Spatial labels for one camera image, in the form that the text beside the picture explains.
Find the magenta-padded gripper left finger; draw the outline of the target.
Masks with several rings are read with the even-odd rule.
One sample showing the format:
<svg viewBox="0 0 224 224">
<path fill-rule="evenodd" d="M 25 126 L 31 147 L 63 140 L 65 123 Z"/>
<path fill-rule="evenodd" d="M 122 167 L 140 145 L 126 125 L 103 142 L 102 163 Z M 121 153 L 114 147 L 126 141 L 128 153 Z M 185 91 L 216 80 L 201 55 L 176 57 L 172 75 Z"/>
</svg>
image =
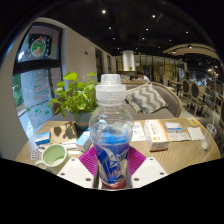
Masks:
<svg viewBox="0 0 224 224">
<path fill-rule="evenodd" d="M 95 149 L 91 147 L 79 158 L 70 158 L 58 176 L 84 188 L 97 188 L 99 175 Z"/>
</svg>

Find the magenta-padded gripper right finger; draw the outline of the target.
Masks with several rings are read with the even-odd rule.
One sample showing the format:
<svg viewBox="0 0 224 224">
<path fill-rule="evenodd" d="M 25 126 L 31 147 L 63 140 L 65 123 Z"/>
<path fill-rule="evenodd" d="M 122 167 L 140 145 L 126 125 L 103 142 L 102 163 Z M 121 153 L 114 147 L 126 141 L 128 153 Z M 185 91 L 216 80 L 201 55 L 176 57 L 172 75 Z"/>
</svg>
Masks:
<svg viewBox="0 0 224 224">
<path fill-rule="evenodd" d="M 167 176 L 154 157 L 146 157 L 133 147 L 129 147 L 126 174 L 128 188 L 140 188 Z"/>
</svg>

